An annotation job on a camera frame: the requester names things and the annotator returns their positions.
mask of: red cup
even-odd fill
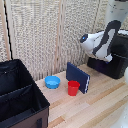
[[[76,96],[79,87],[80,87],[80,83],[78,83],[77,81],[69,81],[68,82],[68,95]]]

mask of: black case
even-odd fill
[[[0,63],[0,128],[47,128],[49,105],[20,60]]]
[[[128,36],[117,35],[111,52],[113,57],[111,62],[89,58],[87,65],[111,78],[119,79],[128,67]]]

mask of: blue notebook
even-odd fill
[[[66,70],[66,79],[68,81],[74,80],[80,83],[79,90],[85,94],[88,91],[88,85],[90,76],[71,64],[70,62],[67,63],[67,70]]]

